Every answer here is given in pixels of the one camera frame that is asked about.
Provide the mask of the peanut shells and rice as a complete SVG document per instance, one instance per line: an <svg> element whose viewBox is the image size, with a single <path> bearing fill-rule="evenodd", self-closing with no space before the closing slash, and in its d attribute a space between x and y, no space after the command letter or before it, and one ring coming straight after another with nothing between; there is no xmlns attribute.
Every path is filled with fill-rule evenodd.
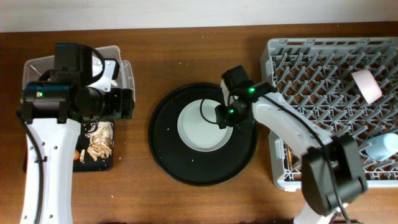
<svg viewBox="0 0 398 224"><path fill-rule="evenodd" d="M84 137L88 138L88 147L85 150L96 162L99 158L105 160L113 153L113 128L110 121L83 124Z"/></svg>

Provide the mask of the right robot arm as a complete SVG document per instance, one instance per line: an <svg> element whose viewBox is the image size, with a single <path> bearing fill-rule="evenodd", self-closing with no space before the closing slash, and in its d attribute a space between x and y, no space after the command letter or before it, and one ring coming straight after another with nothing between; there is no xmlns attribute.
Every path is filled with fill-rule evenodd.
<svg viewBox="0 0 398 224"><path fill-rule="evenodd" d="M226 101L224 126L253 118L283 140L301 161L301 189L305 205L294 223L332 223L346 206L365 193L368 183L354 137L320 128L300 114L270 83L243 81L220 84Z"/></svg>

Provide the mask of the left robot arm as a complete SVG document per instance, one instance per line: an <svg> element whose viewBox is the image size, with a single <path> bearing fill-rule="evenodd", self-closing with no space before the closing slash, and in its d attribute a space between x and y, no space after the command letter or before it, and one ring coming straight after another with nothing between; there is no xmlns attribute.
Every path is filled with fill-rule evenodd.
<svg viewBox="0 0 398 224"><path fill-rule="evenodd" d="M109 167L114 121L129 119L134 90L30 82L17 117L27 136L26 180L21 223L72 223L72 175Z"/></svg>

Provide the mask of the grey plate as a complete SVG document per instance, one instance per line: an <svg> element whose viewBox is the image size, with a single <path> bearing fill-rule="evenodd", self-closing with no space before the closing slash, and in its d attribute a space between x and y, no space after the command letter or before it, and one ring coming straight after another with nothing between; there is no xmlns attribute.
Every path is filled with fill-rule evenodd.
<svg viewBox="0 0 398 224"><path fill-rule="evenodd" d="M203 119L201 111L209 121L215 121L215 100L195 100L189 103L178 116L177 130L181 140L190 148L200 152L211 152L223 147L230 139L233 128L220 129Z"/></svg>

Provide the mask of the pink bowl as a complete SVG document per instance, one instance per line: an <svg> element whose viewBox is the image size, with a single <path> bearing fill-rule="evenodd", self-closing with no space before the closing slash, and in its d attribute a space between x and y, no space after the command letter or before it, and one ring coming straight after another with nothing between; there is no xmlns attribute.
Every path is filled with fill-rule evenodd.
<svg viewBox="0 0 398 224"><path fill-rule="evenodd" d="M382 96L382 91L369 70L353 72L353 80L367 104L372 104Z"/></svg>

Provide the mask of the wooden chopstick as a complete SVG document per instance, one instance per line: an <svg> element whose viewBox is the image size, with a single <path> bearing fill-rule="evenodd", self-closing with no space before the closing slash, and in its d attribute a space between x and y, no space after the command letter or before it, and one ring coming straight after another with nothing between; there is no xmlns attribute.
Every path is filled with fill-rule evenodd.
<svg viewBox="0 0 398 224"><path fill-rule="evenodd" d="M288 157L288 162L289 162L289 169L293 169L293 163L292 163L292 151L289 146L287 146L287 157Z"/></svg>

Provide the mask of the orange carrot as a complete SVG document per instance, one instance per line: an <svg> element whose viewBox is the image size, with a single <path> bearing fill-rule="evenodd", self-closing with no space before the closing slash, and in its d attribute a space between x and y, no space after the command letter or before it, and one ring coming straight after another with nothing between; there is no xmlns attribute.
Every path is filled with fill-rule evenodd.
<svg viewBox="0 0 398 224"><path fill-rule="evenodd" d="M75 150L75 153L74 153L74 160L77 160L77 159L79 159L80 158L80 153L77 151L77 150Z"/></svg>

